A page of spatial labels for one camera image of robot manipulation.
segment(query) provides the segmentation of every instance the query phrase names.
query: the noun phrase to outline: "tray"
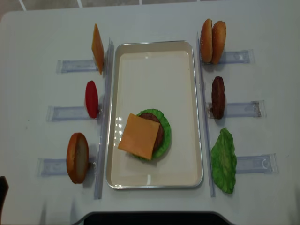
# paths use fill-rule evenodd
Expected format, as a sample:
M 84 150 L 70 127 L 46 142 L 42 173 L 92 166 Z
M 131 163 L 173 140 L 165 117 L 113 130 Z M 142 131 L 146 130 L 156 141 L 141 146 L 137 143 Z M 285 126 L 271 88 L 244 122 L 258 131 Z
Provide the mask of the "tray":
M 112 78 L 106 180 L 115 189 L 195 187 L 203 178 L 194 55 L 186 41 L 120 45 Z M 168 151 L 143 162 L 118 149 L 130 113 L 161 110 Z

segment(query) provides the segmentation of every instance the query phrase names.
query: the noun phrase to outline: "tile floor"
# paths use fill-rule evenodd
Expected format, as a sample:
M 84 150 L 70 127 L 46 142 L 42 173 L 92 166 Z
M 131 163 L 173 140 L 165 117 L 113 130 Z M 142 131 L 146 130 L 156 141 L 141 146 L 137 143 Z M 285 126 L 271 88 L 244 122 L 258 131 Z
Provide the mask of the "tile floor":
M 159 4 L 205 0 L 0 0 L 0 21 L 10 11 Z

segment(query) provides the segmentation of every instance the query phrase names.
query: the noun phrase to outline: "green lettuce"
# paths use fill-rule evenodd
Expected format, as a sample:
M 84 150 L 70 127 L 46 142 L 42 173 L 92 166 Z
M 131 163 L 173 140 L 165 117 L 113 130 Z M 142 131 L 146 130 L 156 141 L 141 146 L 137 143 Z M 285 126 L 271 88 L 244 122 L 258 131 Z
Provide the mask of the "green lettuce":
M 215 184 L 228 194 L 233 193 L 237 158 L 234 154 L 233 136 L 226 128 L 220 131 L 210 153 L 212 178 Z
M 164 116 L 164 114 L 161 111 L 159 111 L 158 109 L 146 109 L 144 111 L 141 111 L 139 114 L 137 114 L 137 116 L 140 116 L 143 113 L 152 113 L 153 115 L 155 115 L 159 119 L 159 122 L 161 123 L 161 125 L 163 126 L 163 129 L 164 129 L 163 141 L 162 141 L 160 147 L 155 152 L 152 153 L 152 159 L 155 159 L 155 158 L 161 157 L 167 151 L 167 149 L 170 145 L 170 141 L 171 141 L 171 127 L 170 127 L 168 120 Z M 147 160 L 143 157 L 139 157 L 139 156 L 135 156 L 135 157 L 137 157 L 141 160 Z

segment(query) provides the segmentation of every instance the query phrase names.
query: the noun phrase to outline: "orange cheese slice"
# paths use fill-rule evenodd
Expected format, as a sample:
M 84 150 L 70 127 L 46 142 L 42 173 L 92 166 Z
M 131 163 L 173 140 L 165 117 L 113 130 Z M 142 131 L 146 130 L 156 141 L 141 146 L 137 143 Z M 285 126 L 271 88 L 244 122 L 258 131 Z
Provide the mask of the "orange cheese slice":
M 104 63 L 104 49 L 103 49 L 103 44 L 102 44 L 102 40 L 100 37 L 100 33 L 98 30 L 97 24 L 95 24 L 95 27 L 94 27 L 92 51 L 93 51 L 94 58 L 96 60 L 99 72 L 100 72 L 100 74 L 102 74 L 103 63 Z
M 118 148 L 151 159 L 159 123 L 130 114 Z

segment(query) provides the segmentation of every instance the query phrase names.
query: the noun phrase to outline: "burger patty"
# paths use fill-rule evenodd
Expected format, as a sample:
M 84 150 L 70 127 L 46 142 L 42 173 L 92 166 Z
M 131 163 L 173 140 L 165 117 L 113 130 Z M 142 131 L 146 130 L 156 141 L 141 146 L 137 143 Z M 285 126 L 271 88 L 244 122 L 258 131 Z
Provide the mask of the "burger patty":
M 161 143 L 163 142 L 163 138 L 164 138 L 164 134 L 165 134 L 163 126 L 161 125 L 159 119 L 150 112 L 145 112 L 142 115 L 140 115 L 140 117 L 159 123 L 159 129 L 158 129 L 158 133 L 157 133 L 156 140 L 155 140 L 154 147 L 153 147 L 153 151 L 156 151 L 159 148 L 159 146 L 161 145 Z

